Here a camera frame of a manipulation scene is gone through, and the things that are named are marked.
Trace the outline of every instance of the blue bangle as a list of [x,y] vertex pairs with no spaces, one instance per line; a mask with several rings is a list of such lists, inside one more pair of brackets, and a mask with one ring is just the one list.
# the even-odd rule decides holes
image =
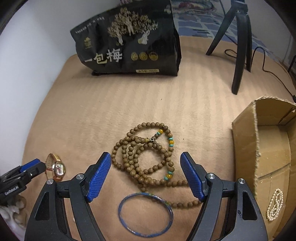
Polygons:
[[[138,232],[136,232],[136,231],[131,230],[131,229],[126,225],[126,223],[124,222],[124,220],[123,220],[123,218],[122,218],[122,216],[121,216],[121,209],[122,209],[123,204],[124,204],[124,203],[126,202],[126,200],[128,200],[129,198],[131,198],[131,197],[135,197],[135,196],[140,196],[140,195],[154,198],[154,199],[160,201],[162,204],[164,204],[164,205],[167,207],[167,209],[168,209],[168,213],[169,213],[169,215],[170,215],[170,221],[169,221],[167,227],[166,227],[164,230],[162,230],[161,232],[159,232],[159,233],[155,233],[155,234],[141,234],[141,233],[138,233]],[[120,203],[119,206],[118,206],[118,217],[119,217],[119,220],[120,220],[121,224],[122,224],[127,230],[129,230],[131,233],[133,233],[134,235],[137,235],[137,236],[140,236],[140,237],[144,237],[144,238],[153,238],[153,237],[157,237],[157,236],[159,236],[159,235],[162,235],[162,234],[164,234],[167,230],[169,230],[169,228],[172,226],[172,223],[173,223],[174,214],[173,214],[173,210],[172,210],[171,206],[170,206],[165,200],[163,200],[162,198],[160,198],[160,197],[158,197],[158,196],[155,196],[155,195],[153,195],[153,194],[151,194],[151,193],[138,192],[138,193],[133,193],[133,194],[130,194],[130,195],[126,196],[126,197],[121,201],[121,203]]]

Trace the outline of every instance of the label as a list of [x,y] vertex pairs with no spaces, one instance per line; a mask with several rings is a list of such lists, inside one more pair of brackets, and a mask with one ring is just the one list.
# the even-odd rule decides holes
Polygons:
[[159,69],[136,69],[136,72],[140,74],[159,73]]

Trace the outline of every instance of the patterned fabric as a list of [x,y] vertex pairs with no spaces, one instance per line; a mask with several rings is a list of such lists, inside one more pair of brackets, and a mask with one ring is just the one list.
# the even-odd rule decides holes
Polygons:
[[[223,16],[217,13],[176,13],[173,10],[175,27],[180,36],[196,36],[204,38],[214,38],[218,32],[218,29],[223,21]],[[226,35],[237,43],[237,22],[234,19],[230,24]],[[223,41],[231,42],[231,40],[225,35],[222,38]],[[252,34],[252,49],[257,46],[262,47],[267,56],[276,62],[279,62],[274,54],[268,50],[268,48],[262,43],[255,35]]]

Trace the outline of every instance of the black snack bag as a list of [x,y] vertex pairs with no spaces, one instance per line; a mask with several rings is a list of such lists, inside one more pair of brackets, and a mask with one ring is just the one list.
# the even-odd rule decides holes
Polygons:
[[80,61],[93,75],[158,73],[177,76],[179,35],[170,0],[144,0],[98,14],[73,28]]

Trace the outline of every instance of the metal screw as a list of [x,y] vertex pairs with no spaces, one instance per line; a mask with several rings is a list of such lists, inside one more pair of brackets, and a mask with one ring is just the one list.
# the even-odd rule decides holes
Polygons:
[[240,184],[245,184],[246,183],[246,181],[243,178],[239,178],[238,181],[239,181]]
[[76,179],[78,179],[78,180],[81,180],[81,179],[83,179],[84,178],[84,175],[83,174],[78,174],[77,176],[76,176]]
[[215,178],[216,178],[216,175],[215,175],[214,173],[209,173],[209,174],[207,175],[207,177],[208,177],[209,179],[215,179]]
[[54,180],[53,179],[48,179],[47,181],[46,181],[46,184],[48,184],[48,185],[51,185],[51,184],[53,184],[54,183]]

